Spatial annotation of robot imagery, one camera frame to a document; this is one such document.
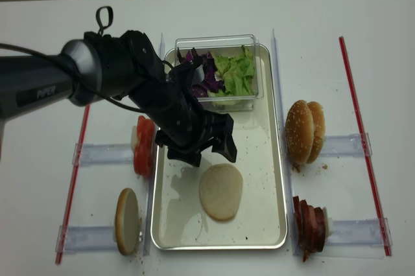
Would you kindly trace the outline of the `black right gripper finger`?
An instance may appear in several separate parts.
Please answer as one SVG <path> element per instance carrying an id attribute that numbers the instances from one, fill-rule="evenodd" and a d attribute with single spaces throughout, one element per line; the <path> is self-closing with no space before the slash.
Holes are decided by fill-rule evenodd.
<path id="1" fill-rule="evenodd" d="M 208 140 L 204 148 L 211 147 L 211 151 L 225 157 L 229 162 L 235 163 L 237 148 L 233 140 L 234 121 L 230 114 L 215 112 L 207 113 L 206 133 Z"/>

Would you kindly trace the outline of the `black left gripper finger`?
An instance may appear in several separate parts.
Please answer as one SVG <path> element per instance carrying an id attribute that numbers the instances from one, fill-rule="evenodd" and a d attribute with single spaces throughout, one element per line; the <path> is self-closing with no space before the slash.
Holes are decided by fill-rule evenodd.
<path id="1" fill-rule="evenodd" d="M 187 163 L 193 167 L 199 167 L 201 162 L 201 151 L 196 148 L 189 150 L 180 148 L 165 132 L 157 132 L 155 143 L 161 148 L 167 147 L 167 157 Z"/>

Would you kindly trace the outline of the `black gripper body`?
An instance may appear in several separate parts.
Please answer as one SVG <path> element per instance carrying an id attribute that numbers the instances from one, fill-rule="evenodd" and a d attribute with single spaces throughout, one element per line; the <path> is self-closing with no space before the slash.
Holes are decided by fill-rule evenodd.
<path id="1" fill-rule="evenodd" d="M 206 112 L 192 94 L 193 77 L 201 65 L 202 60 L 195 58 L 166 74 L 159 58 L 132 60 L 128 97 L 160 127 L 159 145 L 195 152 L 206 140 Z"/>

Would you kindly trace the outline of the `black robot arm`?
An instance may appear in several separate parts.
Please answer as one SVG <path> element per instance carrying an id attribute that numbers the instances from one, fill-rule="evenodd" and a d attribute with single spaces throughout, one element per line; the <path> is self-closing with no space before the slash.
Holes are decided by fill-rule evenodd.
<path id="1" fill-rule="evenodd" d="M 193 95 L 201 57 L 169 65 L 134 30 L 118 38 L 87 32 L 55 56 L 10 44 L 1 48 L 15 52 L 1 58 L 2 123 L 63 99 L 76 106 L 102 99 L 120 105 L 128 97 L 135 112 L 158 126 L 155 142 L 169 158 L 196 167 L 210 148 L 230 162 L 237 159 L 232 117 L 205 110 Z"/>

